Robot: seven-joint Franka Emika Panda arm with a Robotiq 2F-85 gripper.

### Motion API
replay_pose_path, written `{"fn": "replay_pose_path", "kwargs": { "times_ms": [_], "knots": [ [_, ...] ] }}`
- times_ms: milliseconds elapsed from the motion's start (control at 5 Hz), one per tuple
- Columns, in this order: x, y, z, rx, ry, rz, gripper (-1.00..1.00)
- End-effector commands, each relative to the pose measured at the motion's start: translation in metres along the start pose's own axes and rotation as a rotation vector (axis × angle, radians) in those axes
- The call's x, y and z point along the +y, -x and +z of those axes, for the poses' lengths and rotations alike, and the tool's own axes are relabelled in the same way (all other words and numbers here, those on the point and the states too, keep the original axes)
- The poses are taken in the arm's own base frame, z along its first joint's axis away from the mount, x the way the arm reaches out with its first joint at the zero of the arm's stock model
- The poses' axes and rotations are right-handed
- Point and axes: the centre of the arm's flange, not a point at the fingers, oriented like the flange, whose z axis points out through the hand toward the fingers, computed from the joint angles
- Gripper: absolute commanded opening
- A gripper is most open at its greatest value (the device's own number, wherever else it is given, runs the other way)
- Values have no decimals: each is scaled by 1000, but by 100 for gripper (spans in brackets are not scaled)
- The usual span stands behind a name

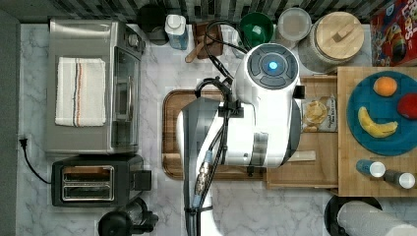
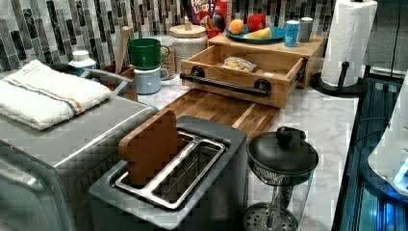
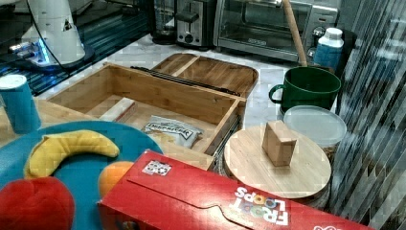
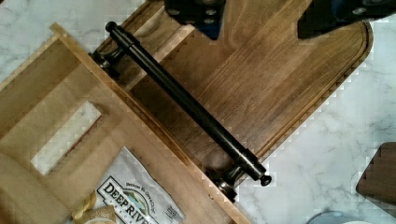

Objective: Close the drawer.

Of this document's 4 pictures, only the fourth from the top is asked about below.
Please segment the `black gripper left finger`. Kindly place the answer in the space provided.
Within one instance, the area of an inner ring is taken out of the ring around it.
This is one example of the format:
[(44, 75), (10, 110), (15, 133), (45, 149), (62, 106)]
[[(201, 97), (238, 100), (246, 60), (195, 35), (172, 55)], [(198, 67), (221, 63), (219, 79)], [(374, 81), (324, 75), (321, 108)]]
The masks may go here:
[(226, 0), (164, 0), (166, 13), (181, 25), (192, 25), (199, 32), (217, 40)]

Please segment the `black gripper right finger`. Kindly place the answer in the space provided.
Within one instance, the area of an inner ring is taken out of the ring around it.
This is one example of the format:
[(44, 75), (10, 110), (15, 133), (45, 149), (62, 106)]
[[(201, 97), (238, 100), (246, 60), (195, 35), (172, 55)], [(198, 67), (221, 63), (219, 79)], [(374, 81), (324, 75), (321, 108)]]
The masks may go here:
[(297, 22), (299, 39), (325, 35), (359, 21), (376, 21), (396, 12), (396, 0), (312, 0)]

